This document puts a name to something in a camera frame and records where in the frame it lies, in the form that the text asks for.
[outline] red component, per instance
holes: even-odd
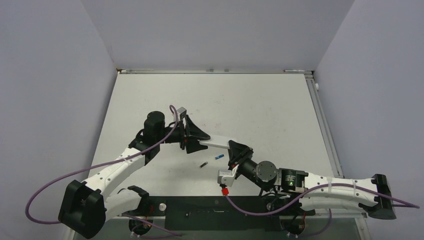
[[[230,192],[228,191],[228,188],[222,189],[222,195],[227,196]]]

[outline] white table surface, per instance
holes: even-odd
[[[333,176],[323,136],[302,74],[120,74],[116,79],[92,164],[116,159],[151,111],[173,121],[169,105],[185,107],[192,121],[211,135],[234,137],[253,148],[253,160]],[[186,154],[178,143],[161,144],[159,154],[112,194],[131,185],[151,196],[221,196],[218,169],[227,169],[225,149]],[[215,156],[224,154],[215,160]],[[203,168],[199,166],[208,162]],[[100,169],[93,169],[92,176]],[[257,195],[240,176],[230,196]]]

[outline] marker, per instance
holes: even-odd
[[[208,164],[207,161],[205,161],[202,165],[200,165],[199,168],[203,168],[204,166],[206,166],[206,164]]]
[[[224,154],[221,154],[221,155],[219,155],[219,156],[216,156],[216,157],[215,157],[215,160],[220,159],[220,158],[222,158],[222,157],[224,157]]]

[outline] robotic arm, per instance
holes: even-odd
[[[253,149],[232,140],[229,141],[228,154],[229,170],[218,172],[218,183],[222,186],[231,187],[234,180],[243,175],[261,190],[269,192],[275,189],[277,194],[287,196],[276,203],[283,206],[308,189],[328,185],[308,192],[298,200],[300,204],[295,204],[295,206],[303,211],[349,209],[367,213],[368,216],[375,219],[396,219],[391,200],[356,189],[356,187],[365,188],[391,196],[385,175],[375,174],[366,179],[343,179],[320,176],[301,170],[277,169],[270,161],[254,162],[252,160]],[[338,184],[353,185],[353,188],[338,186]]]
[[[218,171],[217,181],[222,187],[231,187],[234,180],[243,175],[263,191],[275,189],[279,195],[288,196],[275,202],[276,206],[283,206],[310,188],[328,184],[328,187],[309,192],[292,208],[300,208],[302,211],[321,208],[353,209],[367,212],[372,218],[396,218],[391,200],[355,188],[332,186],[336,183],[349,183],[390,195],[385,175],[376,174],[372,178],[361,180],[340,179],[294,169],[277,169],[269,161],[255,163],[252,160],[252,148],[237,143],[234,138],[206,134],[192,122],[183,107],[177,110],[177,114],[179,121],[165,127],[165,115],[160,111],[150,112],[144,122],[144,129],[137,133],[116,159],[120,162],[107,166],[83,182],[72,181],[65,190],[59,221],[89,239],[94,237],[109,219],[145,207],[143,200],[149,197],[149,193],[140,187],[130,186],[121,189],[118,194],[110,194],[123,180],[147,165],[158,154],[160,145],[157,143],[168,134],[169,137],[164,143],[179,143],[180,148],[187,154],[208,147],[228,149],[229,168]],[[174,131],[171,127],[173,124],[176,125]],[[139,154],[156,144],[157,146],[144,154]]]

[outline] light gray backdrop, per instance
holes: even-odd
[[[424,207],[424,1],[356,0],[315,78],[348,178],[386,174]],[[369,219],[373,239],[424,239],[422,209]]]
[[[25,204],[50,180],[90,166],[115,78],[79,0],[0,2],[0,239],[62,238],[63,225],[27,220]],[[30,212],[57,220],[71,180]]]
[[[119,68],[314,70],[353,0],[81,0]]]

